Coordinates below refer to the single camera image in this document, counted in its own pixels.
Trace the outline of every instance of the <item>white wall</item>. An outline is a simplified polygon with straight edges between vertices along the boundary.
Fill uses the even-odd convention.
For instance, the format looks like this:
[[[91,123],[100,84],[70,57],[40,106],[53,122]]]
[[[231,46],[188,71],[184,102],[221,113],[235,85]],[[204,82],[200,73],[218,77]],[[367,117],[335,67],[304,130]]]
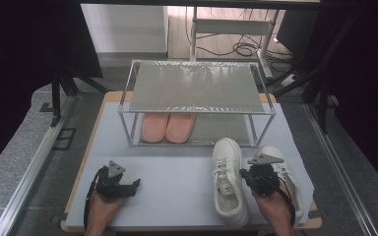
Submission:
[[[82,4],[97,53],[166,52],[167,8]]]

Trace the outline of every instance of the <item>metal stand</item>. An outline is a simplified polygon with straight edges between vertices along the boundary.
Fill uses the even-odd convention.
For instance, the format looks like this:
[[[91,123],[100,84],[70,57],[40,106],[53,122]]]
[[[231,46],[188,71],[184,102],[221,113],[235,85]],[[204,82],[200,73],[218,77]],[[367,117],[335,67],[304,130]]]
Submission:
[[[259,49],[257,55],[260,64],[268,80],[273,78],[272,71],[266,60],[266,51],[272,38],[275,28],[276,19],[279,10],[275,11],[275,15],[269,22],[259,21],[236,21],[236,20],[215,20],[215,19],[198,19],[197,7],[193,9],[192,18],[192,45],[190,50],[190,61],[196,61],[196,34],[197,33],[222,33],[222,34],[247,34],[247,35],[263,35],[265,37],[263,46]]]

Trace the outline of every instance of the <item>wrist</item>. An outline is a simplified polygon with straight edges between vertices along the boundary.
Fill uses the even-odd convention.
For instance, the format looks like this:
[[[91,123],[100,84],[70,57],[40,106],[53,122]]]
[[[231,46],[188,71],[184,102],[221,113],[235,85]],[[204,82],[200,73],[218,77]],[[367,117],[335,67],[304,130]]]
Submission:
[[[105,230],[107,222],[102,218],[93,217],[88,220],[88,228],[85,232],[85,236],[100,236]]]
[[[293,228],[290,226],[289,220],[271,222],[272,228],[276,236],[293,236]]]

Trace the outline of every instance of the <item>white sneaker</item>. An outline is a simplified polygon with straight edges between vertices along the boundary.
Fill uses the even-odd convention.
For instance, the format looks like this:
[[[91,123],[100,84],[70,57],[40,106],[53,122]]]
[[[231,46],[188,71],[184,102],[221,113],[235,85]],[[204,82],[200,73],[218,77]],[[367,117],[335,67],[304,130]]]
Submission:
[[[219,140],[214,147],[214,200],[217,213],[228,225],[248,223],[250,212],[242,191],[239,170],[242,167],[241,148],[229,138]]]
[[[277,147],[274,147],[274,146],[262,147],[259,150],[258,155],[260,154],[267,154],[267,155],[284,159],[284,155],[282,154],[282,152]],[[278,176],[284,180],[290,193],[294,194],[294,199],[292,200],[292,202],[296,210],[295,224],[297,224],[299,222],[299,219],[303,215],[303,204],[302,204],[302,197],[300,195],[299,186],[297,185],[293,175],[291,174],[289,166],[287,165],[286,161],[282,163],[272,164],[272,166],[273,166],[273,169],[278,173]]]

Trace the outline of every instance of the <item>human hand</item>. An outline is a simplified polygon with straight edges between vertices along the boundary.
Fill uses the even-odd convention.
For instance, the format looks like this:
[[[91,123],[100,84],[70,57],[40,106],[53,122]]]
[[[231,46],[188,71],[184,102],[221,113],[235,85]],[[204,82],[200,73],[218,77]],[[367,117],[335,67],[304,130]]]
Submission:
[[[281,190],[287,194],[287,188],[281,185]],[[266,220],[270,223],[278,236],[292,236],[293,229],[290,226],[290,211],[286,201],[278,192],[268,196],[261,196],[255,191],[251,191],[260,211]]]
[[[126,201],[127,198],[107,200],[94,191],[91,196],[91,209],[88,216],[88,229],[85,236],[102,235],[105,227],[112,221],[116,212]]]

